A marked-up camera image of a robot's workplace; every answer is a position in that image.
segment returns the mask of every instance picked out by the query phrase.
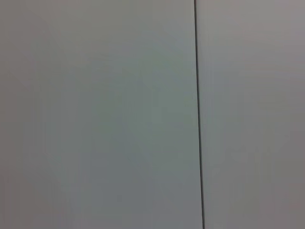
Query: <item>plain surface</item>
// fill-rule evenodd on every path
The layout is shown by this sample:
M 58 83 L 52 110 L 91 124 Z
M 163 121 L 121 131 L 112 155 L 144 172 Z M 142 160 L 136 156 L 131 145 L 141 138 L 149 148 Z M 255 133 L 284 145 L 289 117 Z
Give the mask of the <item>plain surface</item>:
M 192 0 L 2 0 L 0 30 L 0 228 L 202 228 Z
M 198 1 L 206 229 L 305 227 L 304 9 Z

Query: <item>door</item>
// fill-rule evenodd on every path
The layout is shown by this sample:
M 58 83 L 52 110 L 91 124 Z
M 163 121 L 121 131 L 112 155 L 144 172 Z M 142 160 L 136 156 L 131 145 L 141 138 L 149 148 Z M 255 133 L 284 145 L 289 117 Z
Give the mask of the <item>door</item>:
M 0 15 L 0 227 L 200 229 L 193 1 Z

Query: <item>white wall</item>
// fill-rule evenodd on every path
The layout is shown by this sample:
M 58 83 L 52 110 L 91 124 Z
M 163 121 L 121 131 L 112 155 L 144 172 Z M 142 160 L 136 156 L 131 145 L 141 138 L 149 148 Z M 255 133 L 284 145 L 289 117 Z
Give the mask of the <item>white wall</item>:
M 193 22 L 192 0 L 1 1 L 0 228 L 201 228 Z
M 206 229 L 305 227 L 304 9 L 198 1 Z

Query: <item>wall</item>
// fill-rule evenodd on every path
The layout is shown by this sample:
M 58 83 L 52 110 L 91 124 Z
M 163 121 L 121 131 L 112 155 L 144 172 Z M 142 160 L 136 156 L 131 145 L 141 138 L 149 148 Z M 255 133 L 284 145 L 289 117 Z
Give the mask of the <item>wall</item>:
M 198 1 L 206 229 L 305 226 L 304 8 Z

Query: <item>dark vertical line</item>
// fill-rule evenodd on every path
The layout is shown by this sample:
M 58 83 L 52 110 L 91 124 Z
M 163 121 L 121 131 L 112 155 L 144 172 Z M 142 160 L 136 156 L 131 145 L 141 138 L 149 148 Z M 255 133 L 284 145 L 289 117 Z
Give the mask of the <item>dark vertical line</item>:
M 195 52 L 196 52 L 196 81 L 197 81 L 197 111 L 198 111 L 201 209 L 202 209 L 202 228 L 205 229 L 204 200 L 203 200 L 203 174 L 202 174 L 201 120 L 200 120 L 200 93 L 199 93 L 199 66 L 198 66 L 197 0 L 194 0 L 194 16 L 195 16 L 195 48 L 196 48 Z

